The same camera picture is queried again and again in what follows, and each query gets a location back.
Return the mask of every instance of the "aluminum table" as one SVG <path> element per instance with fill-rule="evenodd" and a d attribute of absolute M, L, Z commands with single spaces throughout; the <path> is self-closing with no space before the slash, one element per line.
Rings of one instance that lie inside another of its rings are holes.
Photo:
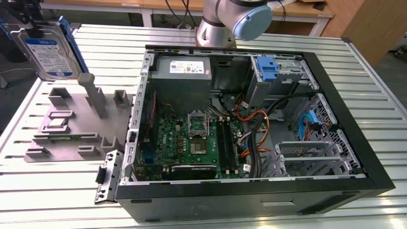
<path fill-rule="evenodd" d="M 104 93 L 136 92 L 145 44 L 193 45 L 195 32 L 81 25 L 76 42 Z M 261 35 L 239 48 L 314 52 L 396 189 L 322 215 L 136 223 L 119 204 L 93 205 L 101 161 L 27 163 L 31 138 L 52 87 L 84 93 L 76 81 L 37 80 L 0 137 L 0 228 L 404 228 L 407 227 L 407 111 L 351 43 L 340 38 Z"/>

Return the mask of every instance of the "black cable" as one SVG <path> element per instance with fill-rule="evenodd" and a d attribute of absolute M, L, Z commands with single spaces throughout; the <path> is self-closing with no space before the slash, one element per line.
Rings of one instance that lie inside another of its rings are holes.
<path fill-rule="evenodd" d="M 286 95 L 284 97 L 279 98 L 267 108 L 265 113 L 267 115 L 271 115 L 274 110 L 279 107 L 279 105 L 288 99 L 292 99 L 295 97 L 312 97 L 315 96 L 316 92 L 304 92 L 304 93 L 296 93 L 296 94 L 290 94 Z M 257 120 L 256 125 L 255 125 L 255 130 L 257 131 L 263 122 L 263 118 Z"/>
<path fill-rule="evenodd" d="M 176 27 L 177 29 L 184 25 L 185 18 L 187 18 L 187 14 L 188 14 L 188 7 L 189 7 L 189 0 L 187 0 L 185 14 L 184 14 L 183 21 L 180 22 L 180 24 L 179 24 L 177 27 Z"/>
<path fill-rule="evenodd" d="M 252 129 L 252 133 L 249 135 L 249 139 L 248 141 L 251 142 L 251 149 L 249 149 L 249 154 L 253 154 L 253 158 L 255 158 L 255 161 L 253 161 L 253 171 L 255 171 L 255 178 L 259 178 L 260 177 L 260 173 L 261 173 L 261 158 L 260 158 L 260 152 L 259 152 L 259 149 L 257 149 L 257 145 L 256 145 L 256 131 L 255 129 Z"/>
<path fill-rule="evenodd" d="M 169 6 L 168 0 L 165 0 L 165 3 L 167 3 L 168 9 L 169 9 L 171 13 L 172 13 L 172 15 L 175 16 L 175 18 L 177 19 L 177 21 L 181 22 L 181 20 L 179 19 L 179 17 L 177 17 L 176 14 L 173 13 L 173 10 L 172 10 L 171 6 Z"/>
<path fill-rule="evenodd" d="M 283 18 L 282 18 L 282 20 L 280 20 L 280 25 L 279 25 L 279 28 L 278 28 L 278 30 L 276 30 L 276 33 L 278 33 L 279 31 L 282 31 L 282 28 L 283 28 L 283 25 L 284 25 L 284 22 L 286 22 L 286 6 L 284 6 L 284 4 L 282 3 L 280 0 L 278 0 L 278 2 L 280 3 L 280 5 L 282 5 L 282 7 L 283 7 Z"/>
<path fill-rule="evenodd" d="M 191 15 L 191 11 L 189 11 L 189 6 L 185 4 L 184 0 L 181 0 L 181 1 L 183 1 L 183 4 L 184 4 L 184 7 L 185 7 L 185 9 L 187 9 L 187 12 L 188 12 L 188 14 L 189 14 L 189 17 L 191 17 L 193 26 L 196 27 L 196 23 L 195 23 L 195 20 L 193 20 L 193 17 L 192 17 L 192 15 Z"/>
<path fill-rule="evenodd" d="M 249 167 L 249 173 L 248 173 L 248 177 L 249 178 L 255 178 L 255 172 L 256 172 L 256 156 L 255 156 L 255 153 L 253 153 L 253 147 L 252 147 L 252 141 L 251 139 L 248 138 L 248 141 L 247 141 L 247 148 L 248 148 L 248 152 L 249 152 L 249 161 L 251 161 L 251 167 Z"/>

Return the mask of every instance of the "green circuit board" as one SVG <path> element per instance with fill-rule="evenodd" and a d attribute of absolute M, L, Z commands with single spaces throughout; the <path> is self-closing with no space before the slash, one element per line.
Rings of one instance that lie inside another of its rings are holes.
<path fill-rule="evenodd" d="M 155 152 L 156 165 L 213 165 L 217 167 L 216 178 L 243 178 L 243 165 L 239 165 L 239 174 L 231 171 L 229 174 L 221 173 L 219 166 L 217 154 L 217 136 L 216 136 L 216 120 L 211 119 L 208 127 L 208 136 L 203 138 L 192 138 L 188 136 L 188 120 L 187 118 L 164 118 L 159 124 L 159 145 Z M 201 122 L 191 122 L 191 129 L 200 130 Z M 231 122 L 231 131 L 241 130 L 237 121 Z"/>

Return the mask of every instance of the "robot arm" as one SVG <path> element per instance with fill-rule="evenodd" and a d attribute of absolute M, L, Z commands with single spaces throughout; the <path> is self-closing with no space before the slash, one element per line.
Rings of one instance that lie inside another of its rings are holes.
<path fill-rule="evenodd" d="M 272 11 L 267 0 L 205 0 L 203 21 L 197 29 L 199 46 L 235 46 L 235 37 L 255 39 L 267 30 Z"/>

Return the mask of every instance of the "wire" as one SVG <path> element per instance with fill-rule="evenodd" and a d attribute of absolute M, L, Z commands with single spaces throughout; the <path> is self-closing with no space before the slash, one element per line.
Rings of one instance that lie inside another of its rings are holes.
<path fill-rule="evenodd" d="M 151 116 L 149 116 L 148 127 L 147 127 L 147 132 L 145 132 L 143 141 L 145 140 L 148 132 L 149 132 L 149 129 L 151 129 L 151 122 L 152 122 L 152 118 L 153 118 L 156 103 L 157 103 L 157 93 L 153 92 L 153 106 L 152 106 L 152 112 L 151 112 Z"/>
<path fill-rule="evenodd" d="M 212 110 L 213 113 L 220 114 L 219 116 L 223 116 L 223 117 L 229 116 L 228 113 L 220 112 L 220 111 L 217 110 L 217 108 L 216 108 L 213 105 L 209 105 L 209 104 L 208 104 L 207 107 Z"/>
<path fill-rule="evenodd" d="M 286 6 L 284 6 L 284 4 L 282 3 L 280 0 L 278 0 L 278 2 L 280 3 L 280 5 L 283 7 L 283 18 L 280 20 L 280 24 L 279 24 L 279 28 L 276 30 L 276 33 L 282 31 L 282 28 L 283 28 L 283 25 L 284 25 L 284 22 L 286 22 Z"/>
<path fill-rule="evenodd" d="M 176 27 L 177 29 L 184 25 L 185 18 L 187 18 L 187 14 L 188 14 L 188 7 L 189 7 L 189 0 L 187 0 L 185 14 L 184 14 L 183 21 L 180 22 L 180 24 L 179 24 L 177 27 Z"/>
<path fill-rule="evenodd" d="M 171 111 L 175 113 L 173 108 L 172 108 L 172 105 L 171 105 L 171 104 L 164 104 L 164 105 L 165 105 L 165 106 L 169 106 Z"/>
<path fill-rule="evenodd" d="M 181 1 L 183 1 L 183 4 L 184 4 L 184 7 L 185 7 L 185 9 L 187 9 L 187 12 L 188 12 L 188 14 L 189 14 L 189 17 L 191 17 L 193 26 L 197 27 L 197 26 L 196 26 L 196 23 L 195 23 L 195 20 L 193 20 L 193 17 L 192 17 L 192 15 L 191 15 L 189 6 L 185 4 L 184 0 L 181 0 Z"/>
<path fill-rule="evenodd" d="M 269 116 L 272 114 L 272 112 L 275 111 L 275 109 L 279 107 L 279 105 L 288 99 L 292 99 L 295 97 L 311 97 L 315 96 L 316 92 L 306 92 L 306 93 L 296 93 L 296 94 L 290 94 L 286 95 L 284 97 L 279 98 L 272 104 L 271 106 L 267 108 L 265 113 L 267 116 Z M 261 119 L 257 120 L 257 123 L 255 125 L 255 130 L 257 130 L 260 128 L 261 125 Z"/>
<path fill-rule="evenodd" d="M 1 72 L 0 74 L 8 73 L 8 72 L 16 71 L 16 70 L 35 70 L 35 69 L 33 68 L 15 68 L 15 69 L 11 69 L 11 70 L 7 70 L 7 71 Z"/>
<path fill-rule="evenodd" d="M 260 148 L 260 149 L 259 149 L 259 152 L 271 152 L 271 149 L 263 149 L 263 148 Z M 245 150 L 243 151 L 243 153 L 240 154 L 240 157 L 243 158 L 243 157 L 245 157 L 247 155 L 249 155 L 248 149 L 245 149 Z"/>
<path fill-rule="evenodd" d="M 179 17 L 177 17 L 176 14 L 173 13 L 173 10 L 172 10 L 171 6 L 169 6 L 168 0 L 165 0 L 165 3 L 167 3 L 168 9 L 169 9 L 171 13 L 172 13 L 172 15 L 175 16 L 175 18 L 177 19 L 177 21 L 181 22 L 181 20 L 179 19 Z"/>

